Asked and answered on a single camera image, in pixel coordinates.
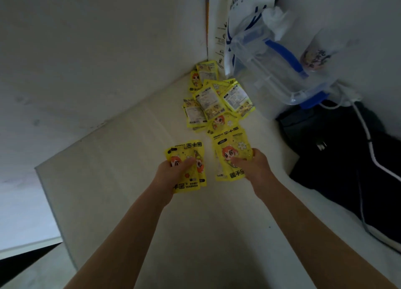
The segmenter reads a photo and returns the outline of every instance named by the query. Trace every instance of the white cable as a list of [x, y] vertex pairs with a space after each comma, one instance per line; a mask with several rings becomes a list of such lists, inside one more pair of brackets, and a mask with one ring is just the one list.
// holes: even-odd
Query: white cable
[[362, 126], [363, 126], [363, 129], [364, 129], [365, 133], [366, 133], [366, 138], [368, 139], [369, 152], [370, 152], [370, 154], [371, 154], [371, 158], [372, 158], [373, 163], [374, 163], [378, 168], [380, 168], [380, 169], [382, 169], [384, 172], [386, 172], [387, 174], [389, 174], [389, 175], [393, 176], [394, 178], [398, 179], [399, 181], [401, 181], [401, 177], [400, 177], [400, 176], [398, 176], [397, 174], [393, 173], [392, 171], [390, 171], [389, 169], [385, 168], [384, 166], [382, 166], [381, 164], [379, 164], [379, 163], [377, 162], [376, 157], [374, 156], [373, 144], [372, 144], [371, 134], [370, 134], [370, 132], [369, 132], [368, 126], [366, 125], [365, 120], [363, 120], [363, 117], [362, 117], [362, 115], [360, 114], [359, 109], [358, 109], [358, 107], [355, 105], [355, 103], [354, 103], [352, 100], [350, 100], [349, 98], [348, 98], [348, 100], [349, 100], [349, 102], [352, 104], [352, 106], [353, 106], [355, 112], [357, 113], [357, 116], [358, 116], [358, 118], [359, 118], [359, 120], [360, 120], [360, 122], [361, 122], [361, 124], [362, 124]]
[[335, 109], [338, 109], [343, 104], [343, 100], [344, 100], [344, 95], [343, 95], [343, 93], [341, 93], [340, 103], [337, 104], [336, 106], [326, 106], [326, 105], [324, 105], [322, 103], [319, 103], [319, 105], [322, 108], [327, 109], [327, 110], [335, 110]]

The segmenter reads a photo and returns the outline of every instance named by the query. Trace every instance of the blue handle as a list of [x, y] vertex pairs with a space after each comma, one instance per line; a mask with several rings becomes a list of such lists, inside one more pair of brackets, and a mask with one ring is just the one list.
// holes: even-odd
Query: blue handle
[[277, 42], [274, 42], [270, 39], [266, 40], [264, 39], [265, 44], [272, 48], [274, 51], [276, 51], [281, 57], [283, 57], [288, 64], [303, 78], [307, 78], [308, 74], [303, 71], [302, 64], [298, 61], [298, 59], [293, 55], [292, 52], [290, 52], [287, 48], [285, 48], [283, 45], [278, 44]]

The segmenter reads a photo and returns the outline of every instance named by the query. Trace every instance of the person's right hand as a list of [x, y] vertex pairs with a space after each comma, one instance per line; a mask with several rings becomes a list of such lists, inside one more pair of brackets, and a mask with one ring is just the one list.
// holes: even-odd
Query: person's right hand
[[253, 149], [251, 161], [232, 157], [231, 162], [244, 170], [247, 179], [251, 182], [256, 196], [260, 198], [261, 192], [267, 188], [269, 183], [276, 180], [270, 170], [268, 159], [258, 149]]

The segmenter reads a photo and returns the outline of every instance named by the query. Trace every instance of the black fabric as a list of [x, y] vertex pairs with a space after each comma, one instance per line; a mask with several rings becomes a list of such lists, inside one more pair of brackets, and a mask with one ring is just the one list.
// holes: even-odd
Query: black fabric
[[[376, 159], [400, 175], [401, 142], [383, 132], [383, 126], [375, 115], [363, 106], [359, 107], [361, 113], [364, 111], [364, 118], [369, 119]], [[298, 138], [294, 137], [294, 132], [286, 134], [284, 129], [286, 122], [283, 119], [289, 121], [289, 115], [278, 119], [286, 140], [300, 154], [290, 177], [309, 189], [319, 191], [360, 218], [359, 179], [366, 223], [401, 243], [398, 223], [401, 182], [373, 164], [365, 132], [354, 110], [340, 109], [343, 110], [337, 111], [336, 115], [330, 115], [335, 110], [321, 113], [314, 109], [314, 115], [310, 116], [313, 120], [305, 117], [306, 120], [298, 124], [293, 122], [292, 129], [301, 127]]]

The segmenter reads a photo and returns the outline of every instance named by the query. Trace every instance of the clear plastic container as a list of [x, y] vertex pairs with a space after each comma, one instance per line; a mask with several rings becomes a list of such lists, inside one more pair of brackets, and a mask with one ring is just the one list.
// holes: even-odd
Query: clear plastic container
[[300, 104], [336, 80], [325, 69], [305, 71], [298, 58], [273, 41], [272, 32], [264, 24], [237, 34], [231, 49], [235, 54], [233, 76], [269, 119], [285, 105]]

